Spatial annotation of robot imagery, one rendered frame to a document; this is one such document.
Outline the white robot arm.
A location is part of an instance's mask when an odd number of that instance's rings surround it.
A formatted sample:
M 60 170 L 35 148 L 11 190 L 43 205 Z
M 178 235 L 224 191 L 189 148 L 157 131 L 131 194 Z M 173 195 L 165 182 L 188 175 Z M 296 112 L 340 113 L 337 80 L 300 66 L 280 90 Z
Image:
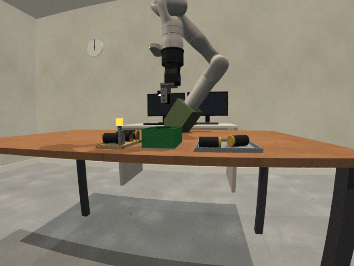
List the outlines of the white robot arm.
M 210 65 L 184 101 L 190 108 L 197 110 L 227 71 L 228 59 L 210 44 L 202 30 L 186 14 L 187 0 L 153 0 L 150 6 L 161 18 L 162 36 L 167 33 L 182 35 Z M 177 19 L 172 16 L 177 16 Z

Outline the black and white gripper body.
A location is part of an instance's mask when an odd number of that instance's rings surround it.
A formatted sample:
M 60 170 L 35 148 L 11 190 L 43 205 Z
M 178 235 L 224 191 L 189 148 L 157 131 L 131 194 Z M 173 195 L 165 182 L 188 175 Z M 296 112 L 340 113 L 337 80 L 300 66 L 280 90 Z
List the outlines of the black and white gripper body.
M 165 67 L 164 83 L 174 82 L 174 86 L 180 86 L 180 69 L 184 65 L 182 35 L 167 33 L 163 35 L 161 45 L 151 42 L 149 49 L 154 56 L 162 57 L 162 66 Z

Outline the tan circuit board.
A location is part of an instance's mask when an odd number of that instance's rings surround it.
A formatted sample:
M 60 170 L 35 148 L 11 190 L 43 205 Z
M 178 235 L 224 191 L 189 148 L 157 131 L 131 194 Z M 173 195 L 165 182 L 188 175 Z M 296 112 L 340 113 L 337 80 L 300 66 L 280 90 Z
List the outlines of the tan circuit board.
M 123 119 L 116 118 L 116 126 L 118 126 L 118 144 L 117 143 L 102 143 L 96 145 L 96 148 L 100 149 L 125 149 L 132 145 L 142 142 L 140 138 L 140 131 L 137 131 L 137 139 L 133 139 L 133 133 L 130 135 L 130 141 L 125 141 L 125 134 L 122 134 L 121 126 L 123 126 Z

